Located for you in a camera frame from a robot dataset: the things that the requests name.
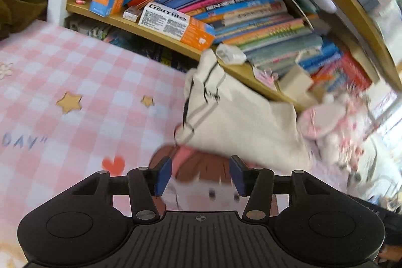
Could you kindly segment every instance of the curved shelf edge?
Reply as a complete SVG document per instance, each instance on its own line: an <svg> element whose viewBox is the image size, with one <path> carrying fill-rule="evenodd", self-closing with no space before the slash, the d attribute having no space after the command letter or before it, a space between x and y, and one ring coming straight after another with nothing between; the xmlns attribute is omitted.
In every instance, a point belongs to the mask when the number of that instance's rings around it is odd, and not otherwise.
<svg viewBox="0 0 402 268"><path fill-rule="evenodd" d="M361 36L367 41L381 66L380 71L385 80L396 91L402 91L402 83L391 54L362 6L357 0L333 0L333 2L347 15Z"/></svg>
<svg viewBox="0 0 402 268"><path fill-rule="evenodd" d="M164 36L163 34L154 32L150 29L139 26L136 23L133 23L129 20L122 18L122 13L112 14L108 17L99 16L89 10L89 4L78 5L74 0L68 0L66 9L68 12L80 14L82 16L86 16L88 18L95 19L100 22L104 22L106 24L110 24L122 30L126 30L128 32L137 34L138 36L147 38L151 41L154 41L162 46L168 47L180 54L183 54L187 57L190 57L195 60L199 60L201 56L201 51L187 46L180 41L174 40L173 38ZM262 96L275 100L292 103L297 112L301 112L305 109L304 106L298 104L288 96L284 95L281 92L274 91L264 86L262 83L257 81L254 78L252 67L248 64L244 65L225 65L221 61L219 64L224 68L225 72L230 74L232 77L238 79L240 82L245 84L247 87L252 90L258 92Z"/></svg>

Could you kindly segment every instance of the pink checkered blanket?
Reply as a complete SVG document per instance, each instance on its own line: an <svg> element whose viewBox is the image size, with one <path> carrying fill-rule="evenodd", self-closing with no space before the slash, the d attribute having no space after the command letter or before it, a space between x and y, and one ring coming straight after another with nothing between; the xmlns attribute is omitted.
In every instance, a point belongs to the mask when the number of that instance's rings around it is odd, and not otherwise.
<svg viewBox="0 0 402 268"><path fill-rule="evenodd" d="M184 74L40 21L0 42L0 62L0 266L7 267L2 260L23 261L14 250L25 214L96 171L147 166L173 142ZM128 200L117 198L114 206L130 215Z"/></svg>

